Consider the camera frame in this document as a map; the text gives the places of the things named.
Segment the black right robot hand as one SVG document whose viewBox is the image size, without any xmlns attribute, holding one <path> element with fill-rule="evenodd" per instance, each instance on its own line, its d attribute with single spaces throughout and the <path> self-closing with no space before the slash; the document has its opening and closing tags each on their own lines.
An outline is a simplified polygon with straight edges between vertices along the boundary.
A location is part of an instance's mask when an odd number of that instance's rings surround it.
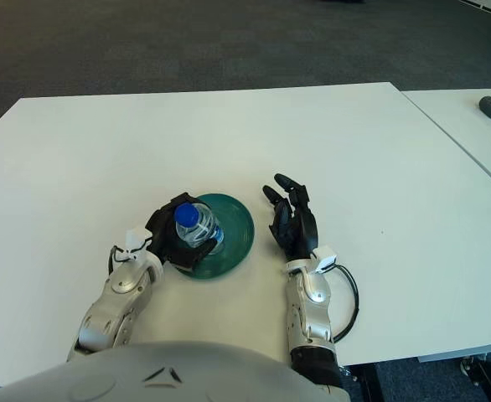
<svg viewBox="0 0 491 402">
<path fill-rule="evenodd" d="M 287 261 L 308 259 L 318 247 L 318 228 L 308 206 L 307 188 L 281 173 L 276 173 L 274 180 L 287 196 L 282 197 L 268 185 L 262 188 L 274 208 L 274 218 L 269 225 L 271 234 Z"/>
</svg>

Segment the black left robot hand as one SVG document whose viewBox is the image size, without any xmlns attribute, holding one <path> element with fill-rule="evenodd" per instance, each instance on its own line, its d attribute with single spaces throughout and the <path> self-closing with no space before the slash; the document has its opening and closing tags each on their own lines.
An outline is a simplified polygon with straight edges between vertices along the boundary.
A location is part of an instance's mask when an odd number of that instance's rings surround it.
<svg viewBox="0 0 491 402">
<path fill-rule="evenodd" d="M 225 234 L 208 204 L 182 193 L 157 209 L 146 224 L 148 250 L 162 262 L 194 271 L 202 259 L 220 251 Z"/>
</svg>

